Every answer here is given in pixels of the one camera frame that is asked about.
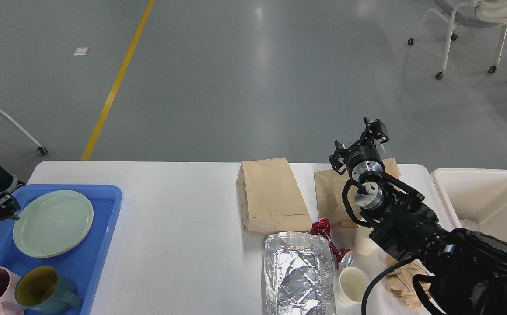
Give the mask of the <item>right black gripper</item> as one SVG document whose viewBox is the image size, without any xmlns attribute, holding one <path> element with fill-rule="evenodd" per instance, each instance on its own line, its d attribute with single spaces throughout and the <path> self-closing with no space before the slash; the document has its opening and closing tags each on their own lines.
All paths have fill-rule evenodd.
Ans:
<svg viewBox="0 0 507 315">
<path fill-rule="evenodd" d="M 389 141 L 387 126 L 380 120 L 363 118 L 365 129 L 355 146 L 345 148 L 343 142 L 335 141 L 335 151 L 329 156 L 332 170 L 343 175 L 346 171 L 350 179 L 359 181 L 364 174 L 374 172 L 381 174 L 385 165 L 379 155 L 376 142 L 384 144 Z"/>
</svg>

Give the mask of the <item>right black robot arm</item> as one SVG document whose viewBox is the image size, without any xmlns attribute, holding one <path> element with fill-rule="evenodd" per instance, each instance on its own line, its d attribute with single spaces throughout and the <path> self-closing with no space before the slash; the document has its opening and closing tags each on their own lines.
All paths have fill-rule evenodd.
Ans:
<svg viewBox="0 0 507 315">
<path fill-rule="evenodd" d="M 376 141 L 389 134 L 379 119 L 364 118 L 365 129 L 349 147 L 335 142 L 332 169 L 349 174 L 342 198 L 346 214 L 397 260 L 377 275 L 363 295 L 361 312 L 375 285 L 415 260 L 429 275 L 412 277 L 413 289 L 432 315 L 507 315 L 507 242 L 465 228 L 445 230 L 424 195 L 388 174 Z"/>
</svg>

